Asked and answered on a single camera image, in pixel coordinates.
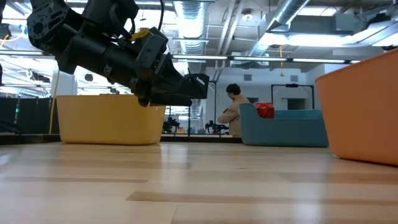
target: wooden floor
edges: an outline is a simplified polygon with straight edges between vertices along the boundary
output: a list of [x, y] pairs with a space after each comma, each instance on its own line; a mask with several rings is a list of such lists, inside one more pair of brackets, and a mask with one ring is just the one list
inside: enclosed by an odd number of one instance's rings
[[398, 223], [398, 169], [315, 148], [0, 146], [11, 223]]

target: orange bin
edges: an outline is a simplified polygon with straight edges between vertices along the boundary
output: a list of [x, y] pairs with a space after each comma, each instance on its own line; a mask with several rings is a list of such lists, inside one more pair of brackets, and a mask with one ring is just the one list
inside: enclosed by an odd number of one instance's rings
[[315, 81], [336, 156], [398, 165], [396, 63], [398, 49]]
[[66, 143], [145, 145], [160, 141], [164, 106], [142, 107], [132, 95], [58, 96]]

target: person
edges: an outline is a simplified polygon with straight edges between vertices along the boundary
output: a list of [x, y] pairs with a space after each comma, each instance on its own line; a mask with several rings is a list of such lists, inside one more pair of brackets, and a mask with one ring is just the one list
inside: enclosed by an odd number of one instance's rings
[[2, 86], [1, 80], [2, 80], [2, 66], [0, 64], [0, 86]]
[[217, 119], [221, 124], [229, 123], [229, 134], [234, 138], [241, 137], [241, 124], [239, 123], [239, 105], [250, 103], [249, 100], [241, 95], [241, 88], [237, 84], [230, 84], [226, 87], [228, 97], [233, 101], [223, 114]]

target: white wall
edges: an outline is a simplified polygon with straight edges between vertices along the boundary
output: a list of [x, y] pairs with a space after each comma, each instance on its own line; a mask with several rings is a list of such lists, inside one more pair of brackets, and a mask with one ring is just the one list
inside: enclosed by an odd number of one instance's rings
[[321, 104], [318, 97], [318, 88], [315, 84], [315, 80], [327, 73], [334, 72], [335, 70], [347, 67], [348, 65], [334, 65], [334, 64], [323, 64], [319, 65], [316, 68], [312, 69], [311, 71], [307, 72], [307, 84], [315, 86], [315, 109], [320, 110]]
[[320, 110], [321, 109], [321, 104], [319, 102], [319, 97], [318, 97], [318, 88], [315, 84], [315, 80], [325, 74], [325, 66], [324, 65], [319, 65], [318, 67], [314, 68], [313, 70], [307, 72], [307, 84], [308, 85], [315, 85], [315, 93], [314, 93], [314, 99], [315, 99], [315, 109]]
[[[180, 128], [185, 130], [185, 133], [188, 134], [188, 121], [187, 120], [178, 120], [180, 123]], [[199, 119], [191, 119], [191, 127], [195, 129], [195, 133], [201, 128]]]
[[[206, 73], [212, 77], [214, 68], [207, 68]], [[242, 95], [245, 97], [259, 98], [260, 102], [271, 102], [271, 85], [285, 85], [290, 82], [291, 75], [298, 75], [298, 84], [306, 85], [306, 74], [300, 69], [283, 69], [284, 77], [280, 76], [280, 69], [269, 71], [268, 69], [225, 68], [217, 83], [218, 96], [216, 97], [216, 119], [232, 103], [226, 94], [226, 87], [231, 83], [236, 83], [241, 87]], [[244, 74], [251, 74], [252, 81], [243, 81]], [[210, 84], [208, 98], [204, 106], [203, 122], [206, 124], [215, 119], [215, 93], [211, 90]], [[274, 106], [277, 110], [287, 109], [288, 98], [306, 99], [306, 109], [312, 108], [311, 88], [286, 88], [284, 86], [274, 87]]]
[[[59, 72], [57, 96], [65, 95], [77, 95], [78, 93], [78, 82], [77, 73], [74, 75], [67, 74], [65, 72]], [[53, 76], [51, 81], [51, 95], [54, 95], [55, 86], [57, 85], [58, 77], [58, 63], [54, 60], [53, 62]]]

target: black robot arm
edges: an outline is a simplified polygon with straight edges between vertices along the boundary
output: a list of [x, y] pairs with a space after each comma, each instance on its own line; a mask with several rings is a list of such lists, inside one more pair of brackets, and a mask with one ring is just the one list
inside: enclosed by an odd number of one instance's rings
[[[164, 53], [165, 35], [155, 27], [134, 33], [139, 8], [133, 0], [89, 0], [83, 14], [63, 0], [31, 3], [29, 40], [54, 55], [61, 71], [73, 74], [81, 66], [102, 75], [129, 87], [142, 106], [190, 106], [192, 98], [207, 97], [209, 77], [181, 76]], [[130, 31], [124, 29], [127, 19], [133, 24]]]

